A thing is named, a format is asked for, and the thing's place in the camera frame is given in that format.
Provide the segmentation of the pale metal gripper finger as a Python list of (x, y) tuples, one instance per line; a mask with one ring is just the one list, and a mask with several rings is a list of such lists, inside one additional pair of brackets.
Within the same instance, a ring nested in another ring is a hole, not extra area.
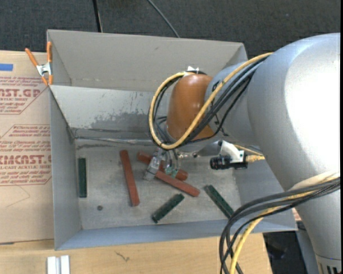
[(144, 180), (151, 181), (155, 177), (155, 164), (153, 161), (151, 161), (143, 175)]
[(151, 161), (150, 161), (150, 175), (151, 175), (151, 179), (153, 179), (157, 173), (157, 171), (159, 170), (159, 167), (161, 165), (161, 161), (162, 161), (162, 156), (154, 156), (152, 157)]

